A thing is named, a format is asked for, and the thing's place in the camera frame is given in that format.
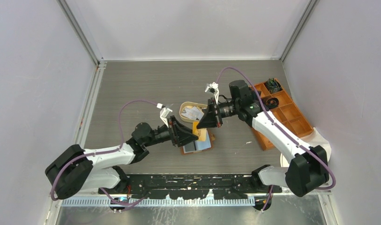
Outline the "orange credit card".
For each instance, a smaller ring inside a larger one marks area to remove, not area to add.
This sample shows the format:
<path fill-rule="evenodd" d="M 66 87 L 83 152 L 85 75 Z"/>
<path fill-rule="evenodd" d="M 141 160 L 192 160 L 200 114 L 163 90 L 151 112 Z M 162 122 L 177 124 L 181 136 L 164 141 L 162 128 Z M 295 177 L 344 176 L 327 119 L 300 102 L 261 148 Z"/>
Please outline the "orange credit card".
<path fill-rule="evenodd" d="M 197 128 L 199 121 L 193 121 L 192 123 L 192 133 L 198 137 L 198 141 L 204 142 L 207 139 L 207 129 Z"/>

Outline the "brown leather card holder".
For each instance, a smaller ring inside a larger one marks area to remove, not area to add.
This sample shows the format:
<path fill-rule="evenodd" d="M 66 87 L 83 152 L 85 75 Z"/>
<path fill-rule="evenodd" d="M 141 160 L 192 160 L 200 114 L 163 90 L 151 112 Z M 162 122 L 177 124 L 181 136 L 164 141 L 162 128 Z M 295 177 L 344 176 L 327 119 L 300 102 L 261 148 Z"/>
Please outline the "brown leather card holder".
<path fill-rule="evenodd" d="M 180 152 L 182 155 L 189 155 L 189 154 L 194 154 L 194 153 L 200 153 L 200 152 L 203 152 L 203 151 L 207 151 L 207 150 L 211 150 L 214 148 L 214 141 L 215 141 L 215 135 L 210 131 L 210 130 L 207 130 L 207 139 L 206 141 L 204 142 L 200 142 L 200 141 L 194 141 L 195 145 L 196 145 L 196 148 L 197 148 L 197 151 L 193 152 L 193 153 L 187 153 L 187 154 L 184 154 L 183 152 L 183 146 L 180 147 Z"/>

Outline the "cream oval tray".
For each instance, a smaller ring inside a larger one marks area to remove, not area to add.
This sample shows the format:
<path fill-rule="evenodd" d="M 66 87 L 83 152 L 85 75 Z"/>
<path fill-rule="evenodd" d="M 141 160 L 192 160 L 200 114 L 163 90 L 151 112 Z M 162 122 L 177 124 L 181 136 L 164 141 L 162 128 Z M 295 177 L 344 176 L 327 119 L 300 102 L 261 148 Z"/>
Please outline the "cream oval tray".
<path fill-rule="evenodd" d="M 194 121 L 199 121 L 203 117 L 206 109 L 207 105 L 205 104 L 187 101 L 180 106 L 179 115 L 184 122 L 193 123 Z"/>

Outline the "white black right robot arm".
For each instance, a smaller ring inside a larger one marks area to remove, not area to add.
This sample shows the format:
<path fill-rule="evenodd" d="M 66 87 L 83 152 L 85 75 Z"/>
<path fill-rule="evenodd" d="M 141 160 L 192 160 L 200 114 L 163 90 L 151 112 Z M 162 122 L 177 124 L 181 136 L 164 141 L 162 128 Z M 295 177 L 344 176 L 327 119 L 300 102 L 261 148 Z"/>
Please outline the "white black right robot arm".
<path fill-rule="evenodd" d="M 229 84 L 231 97 L 219 101 L 218 84 L 206 85 L 205 92 L 213 94 L 197 128 L 219 128 L 223 119 L 237 116 L 249 127 L 263 134 L 281 152 L 287 167 L 264 165 L 252 172 L 252 188 L 259 193 L 269 186 L 289 188 L 296 196 L 303 197 L 329 181 L 326 150 L 312 146 L 298 138 L 265 107 L 259 92 L 244 80 Z"/>

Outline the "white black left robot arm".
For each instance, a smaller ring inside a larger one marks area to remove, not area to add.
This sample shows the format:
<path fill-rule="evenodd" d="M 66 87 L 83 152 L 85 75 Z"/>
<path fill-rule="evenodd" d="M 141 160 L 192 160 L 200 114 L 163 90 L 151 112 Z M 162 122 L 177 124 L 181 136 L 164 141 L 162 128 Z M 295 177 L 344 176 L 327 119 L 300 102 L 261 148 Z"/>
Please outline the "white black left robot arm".
<path fill-rule="evenodd" d="M 94 188 L 124 193 L 128 180 L 120 165 L 142 161 L 149 154 L 149 146 L 170 141 L 173 146 L 182 147 L 197 140 L 192 129 L 170 116 L 167 123 L 155 129 L 146 122 L 137 124 L 131 138 L 118 146 L 83 149 L 73 144 L 45 169 L 52 185 L 50 197 L 54 201 L 64 200 Z"/>

